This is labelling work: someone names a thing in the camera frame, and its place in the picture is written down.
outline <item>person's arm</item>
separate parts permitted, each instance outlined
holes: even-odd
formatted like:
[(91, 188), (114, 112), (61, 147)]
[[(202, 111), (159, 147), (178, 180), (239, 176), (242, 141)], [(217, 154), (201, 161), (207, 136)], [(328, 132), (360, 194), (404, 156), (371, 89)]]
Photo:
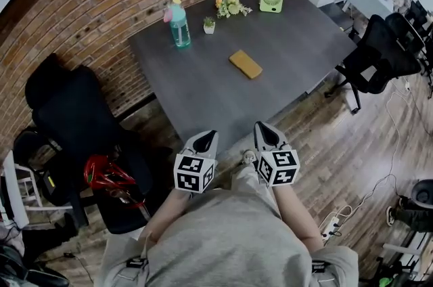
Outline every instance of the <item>person's arm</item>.
[(308, 210), (300, 202), (292, 186), (273, 187), (273, 193), (283, 222), (289, 226), (296, 237), (310, 252), (323, 248), (319, 228)]
[(152, 242), (157, 242), (169, 225), (183, 215), (190, 196), (189, 192), (173, 189), (144, 227), (139, 241), (144, 241), (150, 235)]

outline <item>teal bottle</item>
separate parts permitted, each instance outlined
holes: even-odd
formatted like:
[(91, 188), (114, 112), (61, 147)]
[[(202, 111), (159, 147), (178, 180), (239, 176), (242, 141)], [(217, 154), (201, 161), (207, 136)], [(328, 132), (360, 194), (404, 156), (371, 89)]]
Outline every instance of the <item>teal bottle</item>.
[(186, 47), (191, 44), (191, 37), (189, 36), (189, 29), (187, 23), (187, 14), (182, 7), (181, 0), (173, 0), (170, 4), (171, 10), (170, 29), (175, 39), (176, 46)]

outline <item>sleeve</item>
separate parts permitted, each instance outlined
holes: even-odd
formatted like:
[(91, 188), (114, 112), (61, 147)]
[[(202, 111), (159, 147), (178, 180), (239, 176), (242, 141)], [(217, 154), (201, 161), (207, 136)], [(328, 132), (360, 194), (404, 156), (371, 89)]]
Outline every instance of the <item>sleeve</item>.
[(358, 254), (345, 246), (328, 246), (311, 255), (313, 262), (323, 262), (324, 270), (313, 273), (313, 286), (357, 287)]

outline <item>table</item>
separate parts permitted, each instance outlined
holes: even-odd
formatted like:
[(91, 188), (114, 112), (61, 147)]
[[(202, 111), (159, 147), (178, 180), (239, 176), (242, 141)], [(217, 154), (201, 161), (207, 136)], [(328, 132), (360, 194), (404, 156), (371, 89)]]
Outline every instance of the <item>table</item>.
[(374, 14), (385, 19), (394, 12), (393, 0), (347, 0), (343, 7), (344, 12), (350, 4), (355, 6), (367, 19)]
[[(308, 0), (283, 0), (279, 14), (260, 12), (260, 0), (240, 0), (248, 16), (216, 20), (205, 35), (203, 18), (215, 16), (215, 0), (187, 8), (191, 45), (177, 49), (159, 21), (129, 41), (144, 75), (180, 138), (219, 132), (219, 151), (251, 133), (313, 87), (356, 45)], [(244, 50), (263, 68), (249, 80), (228, 60)]]

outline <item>white desk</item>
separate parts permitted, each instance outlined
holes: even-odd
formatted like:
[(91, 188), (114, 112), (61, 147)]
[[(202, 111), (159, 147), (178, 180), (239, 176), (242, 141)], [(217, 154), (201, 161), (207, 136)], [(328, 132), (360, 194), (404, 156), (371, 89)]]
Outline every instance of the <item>white desk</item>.
[(343, 7), (344, 12), (350, 4), (355, 6), (367, 19), (374, 14), (385, 19), (394, 12), (393, 0), (347, 0)]

